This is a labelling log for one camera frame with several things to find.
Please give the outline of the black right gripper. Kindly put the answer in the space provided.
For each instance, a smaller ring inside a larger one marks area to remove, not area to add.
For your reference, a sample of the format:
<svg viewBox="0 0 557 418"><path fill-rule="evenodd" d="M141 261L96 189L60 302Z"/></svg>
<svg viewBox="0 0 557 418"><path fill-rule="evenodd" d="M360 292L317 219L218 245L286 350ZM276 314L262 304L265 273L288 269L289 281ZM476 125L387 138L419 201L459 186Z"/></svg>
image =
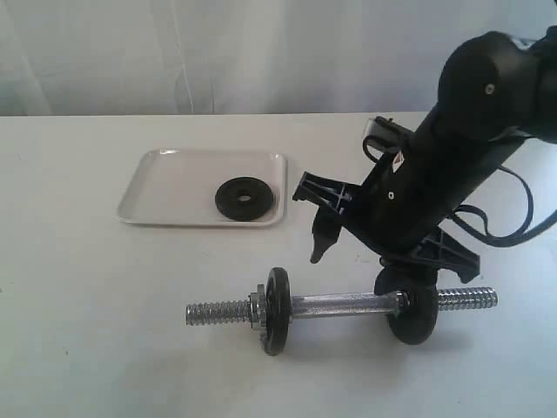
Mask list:
<svg viewBox="0 0 557 418"><path fill-rule="evenodd" d="M408 254L411 262L480 275L480 256L438 227L520 147L518 139L474 139L457 132L438 109L395 155L383 154L352 193L345 182L304 172L292 196L318 207L310 262L317 264L342 227L374 252Z"/></svg>

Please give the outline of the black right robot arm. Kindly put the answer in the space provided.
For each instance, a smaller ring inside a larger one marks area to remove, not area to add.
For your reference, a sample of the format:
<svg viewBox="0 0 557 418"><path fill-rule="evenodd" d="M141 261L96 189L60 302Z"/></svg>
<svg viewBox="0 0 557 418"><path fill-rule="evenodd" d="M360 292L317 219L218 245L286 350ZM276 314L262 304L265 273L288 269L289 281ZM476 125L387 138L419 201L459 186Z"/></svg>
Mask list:
<svg viewBox="0 0 557 418"><path fill-rule="evenodd" d="M360 184L305 173L293 195L317 208L311 262L347 230L391 268L446 269L469 282L480 258L441 229L462 223L471 195L527 140L556 140L556 29L539 40L498 31L447 59L436 105L415 130L376 117L362 148Z"/></svg>

